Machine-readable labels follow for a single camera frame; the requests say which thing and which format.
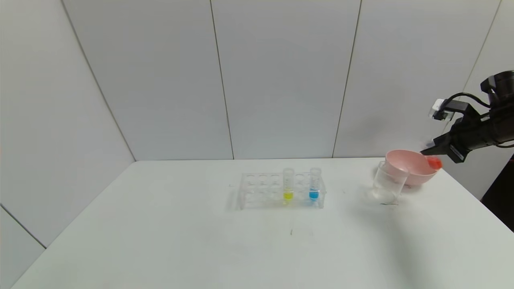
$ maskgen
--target blue liquid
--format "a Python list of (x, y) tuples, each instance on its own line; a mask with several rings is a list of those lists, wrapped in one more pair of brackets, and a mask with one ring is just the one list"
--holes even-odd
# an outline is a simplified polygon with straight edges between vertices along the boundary
[(311, 200), (315, 201), (318, 199), (318, 197), (320, 196), (320, 191), (319, 190), (313, 190), (311, 189), (309, 191), (309, 197)]

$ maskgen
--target test tube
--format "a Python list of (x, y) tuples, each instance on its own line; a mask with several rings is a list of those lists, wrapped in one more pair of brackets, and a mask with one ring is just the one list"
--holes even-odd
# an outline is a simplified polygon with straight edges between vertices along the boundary
[(317, 200), (320, 195), (320, 177), (321, 177), (321, 169), (320, 168), (310, 169), (309, 198), (313, 201)]
[(286, 168), (282, 171), (282, 174), (284, 175), (284, 199), (292, 200), (295, 170)]

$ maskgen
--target test tube rack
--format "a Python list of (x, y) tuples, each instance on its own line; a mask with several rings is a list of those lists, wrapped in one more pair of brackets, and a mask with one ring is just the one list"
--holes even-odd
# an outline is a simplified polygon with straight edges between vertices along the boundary
[(238, 202), (240, 209), (248, 208), (318, 208), (325, 202), (325, 183), (320, 177), (319, 196), (311, 200), (310, 173), (295, 173), (293, 198), (284, 198), (282, 173), (244, 173), (241, 177)]

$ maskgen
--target white wall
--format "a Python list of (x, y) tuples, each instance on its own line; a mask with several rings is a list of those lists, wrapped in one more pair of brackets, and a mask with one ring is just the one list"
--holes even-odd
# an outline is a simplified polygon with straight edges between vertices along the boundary
[[(489, 103), (489, 99), (480, 91), (480, 83), (491, 75), (514, 69), (513, 15), (514, 2), (502, 1), (484, 47), (464, 88), (464, 91), (480, 97), (486, 103)], [(461, 100), (471, 103), (481, 114), (488, 111), (487, 108), (469, 98), (461, 98)], [(453, 121), (459, 117), (461, 115), (455, 115)], [(453, 122), (444, 132), (448, 132), (452, 124)], [(487, 147), (470, 152), (462, 164), (454, 164), (448, 157), (443, 158), (443, 164), (444, 169), (451, 176), (476, 198), (481, 199), (513, 154), (514, 149)]]
[(212, 1), (235, 158), (332, 156), (359, 4)]
[(8, 213), (1, 211), (0, 286), (9, 289), (45, 249)]
[(362, 1), (334, 157), (422, 149), (427, 114), (462, 91), (499, 1)]
[(44, 245), (134, 160), (59, 0), (2, 0), (2, 203)]
[(136, 160), (232, 159), (209, 0), (65, 0)]

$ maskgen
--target white table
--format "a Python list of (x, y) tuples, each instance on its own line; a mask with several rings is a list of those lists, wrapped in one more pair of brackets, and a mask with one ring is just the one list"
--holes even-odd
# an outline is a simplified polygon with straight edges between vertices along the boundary
[[(514, 288), (514, 234), (446, 172), (364, 202), (379, 160), (136, 162), (13, 288)], [(285, 167), (322, 168), (324, 209), (234, 209)]]

